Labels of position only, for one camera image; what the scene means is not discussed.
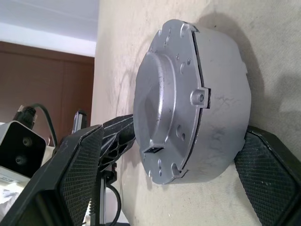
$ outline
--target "black connector plug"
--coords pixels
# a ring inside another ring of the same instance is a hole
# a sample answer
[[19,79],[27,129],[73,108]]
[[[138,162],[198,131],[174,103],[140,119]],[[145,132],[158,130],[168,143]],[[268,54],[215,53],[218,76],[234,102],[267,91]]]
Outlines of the black connector plug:
[[32,129],[36,121],[36,110],[33,107],[23,107],[21,105],[13,120],[18,121],[29,129]]

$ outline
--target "white ceiling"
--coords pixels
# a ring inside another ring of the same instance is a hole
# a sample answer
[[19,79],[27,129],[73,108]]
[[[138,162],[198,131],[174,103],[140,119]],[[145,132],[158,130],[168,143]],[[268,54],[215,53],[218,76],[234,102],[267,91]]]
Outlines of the white ceiling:
[[0,0],[0,22],[96,41],[99,0]]

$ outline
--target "brown wooden cabinet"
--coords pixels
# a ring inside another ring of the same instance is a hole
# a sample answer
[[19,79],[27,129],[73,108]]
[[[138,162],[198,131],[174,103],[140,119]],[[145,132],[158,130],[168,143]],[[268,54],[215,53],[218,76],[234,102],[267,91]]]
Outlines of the brown wooden cabinet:
[[[0,122],[11,121],[20,105],[43,104],[58,141],[71,133],[79,109],[91,117],[94,58],[0,42]],[[40,110],[33,128],[50,137]]]

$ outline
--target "silver metal housing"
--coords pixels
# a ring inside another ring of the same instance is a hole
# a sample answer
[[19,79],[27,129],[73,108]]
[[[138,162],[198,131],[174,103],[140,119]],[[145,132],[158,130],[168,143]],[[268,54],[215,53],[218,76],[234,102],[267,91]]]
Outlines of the silver metal housing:
[[251,93],[227,35],[167,21],[138,70],[134,129],[156,184],[208,181],[244,145]]

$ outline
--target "beige textured surface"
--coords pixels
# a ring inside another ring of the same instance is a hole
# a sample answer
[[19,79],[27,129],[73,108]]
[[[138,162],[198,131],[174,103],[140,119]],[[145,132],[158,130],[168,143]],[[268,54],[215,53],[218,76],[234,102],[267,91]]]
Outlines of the beige textured surface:
[[[249,71],[250,124],[275,133],[301,159],[300,0],[101,0],[92,124],[132,112],[139,64],[172,18],[238,43]],[[260,225],[234,164],[208,183],[158,186],[135,144],[118,166],[117,187],[132,226]]]

